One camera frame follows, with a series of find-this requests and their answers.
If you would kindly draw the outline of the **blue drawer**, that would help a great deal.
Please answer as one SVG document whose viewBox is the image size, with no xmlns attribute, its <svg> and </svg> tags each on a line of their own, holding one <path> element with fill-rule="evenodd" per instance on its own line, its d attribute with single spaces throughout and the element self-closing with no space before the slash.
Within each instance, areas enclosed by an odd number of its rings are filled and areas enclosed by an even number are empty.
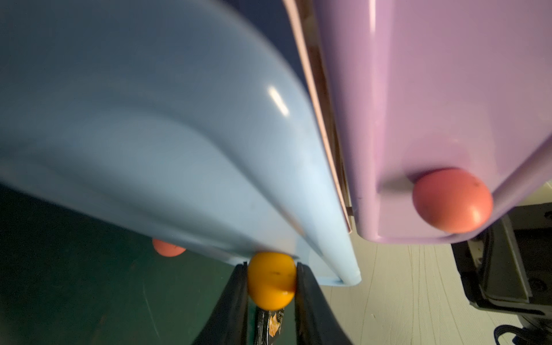
<svg viewBox="0 0 552 345">
<path fill-rule="evenodd" d="M 362 276 L 325 123 L 220 1 L 3 1 L 1 183 L 238 265 Z"/>
</svg>

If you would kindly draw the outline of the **black cookie packet two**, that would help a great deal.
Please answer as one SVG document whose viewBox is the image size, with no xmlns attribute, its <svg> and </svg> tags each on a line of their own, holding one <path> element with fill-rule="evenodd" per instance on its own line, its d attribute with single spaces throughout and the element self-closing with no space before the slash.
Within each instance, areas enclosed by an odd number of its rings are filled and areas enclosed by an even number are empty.
<svg viewBox="0 0 552 345">
<path fill-rule="evenodd" d="M 264 310 L 256 308 L 254 345 L 273 345 L 282 332 L 285 309 Z"/>
</svg>

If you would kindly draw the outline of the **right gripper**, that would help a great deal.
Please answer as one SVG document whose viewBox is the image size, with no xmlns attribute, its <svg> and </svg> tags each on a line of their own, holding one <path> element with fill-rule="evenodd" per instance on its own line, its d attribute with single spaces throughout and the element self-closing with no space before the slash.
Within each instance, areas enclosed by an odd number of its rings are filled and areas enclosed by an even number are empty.
<svg viewBox="0 0 552 345">
<path fill-rule="evenodd" d="M 469 303 L 484 311 L 551 318 L 551 204 L 518 206 L 451 246 Z"/>
</svg>

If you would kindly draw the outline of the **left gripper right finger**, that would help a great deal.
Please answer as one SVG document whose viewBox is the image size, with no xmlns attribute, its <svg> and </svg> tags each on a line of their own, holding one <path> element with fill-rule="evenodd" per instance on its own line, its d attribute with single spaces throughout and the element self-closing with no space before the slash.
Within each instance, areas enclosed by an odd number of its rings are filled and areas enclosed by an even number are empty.
<svg viewBox="0 0 552 345">
<path fill-rule="evenodd" d="M 309 266 L 297 264 L 295 297 L 297 344 L 352 344 Z"/>
</svg>

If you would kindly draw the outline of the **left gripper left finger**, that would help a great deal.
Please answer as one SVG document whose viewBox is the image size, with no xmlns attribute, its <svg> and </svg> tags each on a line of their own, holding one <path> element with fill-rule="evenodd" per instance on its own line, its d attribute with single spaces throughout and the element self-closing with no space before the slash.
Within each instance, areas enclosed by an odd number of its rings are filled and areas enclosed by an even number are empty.
<svg viewBox="0 0 552 345">
<path fill-rule="evenodd" d="M 247 263 L 237 265 L 193 344 L 247 344 Z"/>
</svg>

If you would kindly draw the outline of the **white drawer cabinet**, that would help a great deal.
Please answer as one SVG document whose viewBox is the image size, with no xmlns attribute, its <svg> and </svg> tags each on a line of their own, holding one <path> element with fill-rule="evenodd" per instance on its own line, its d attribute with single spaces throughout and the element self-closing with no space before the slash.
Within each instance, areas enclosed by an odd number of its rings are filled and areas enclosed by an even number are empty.
<svg viewBox="0 0 552 345">
<path fill-rule="evenodd" d="M 323 145 L 329 159 L 347 228 L 352 233 L 355 230 L 352 204 L 337 134 L 334 109 L 329 94 L 329 85 L 323 67 L 321 41 L 313 2 L 283 0 L 283 4 L 290 20 L 308 93 L 320 127 Z"/>
</svg>

